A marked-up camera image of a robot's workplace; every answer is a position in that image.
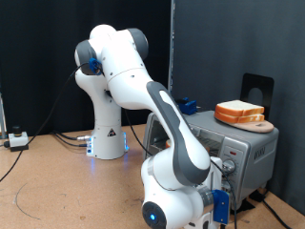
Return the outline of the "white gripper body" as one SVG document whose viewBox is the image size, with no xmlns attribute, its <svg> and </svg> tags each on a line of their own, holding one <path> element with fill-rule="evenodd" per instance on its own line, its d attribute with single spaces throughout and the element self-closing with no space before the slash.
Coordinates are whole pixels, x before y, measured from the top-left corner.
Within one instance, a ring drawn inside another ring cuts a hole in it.
<svg viewBox="0 0 305 229">
<path fill-rule="evenodd" d="M 222 183 L 222 160 L 219 157 L 211 157 L 210 188 L 220 190 Z"/>
</svg>

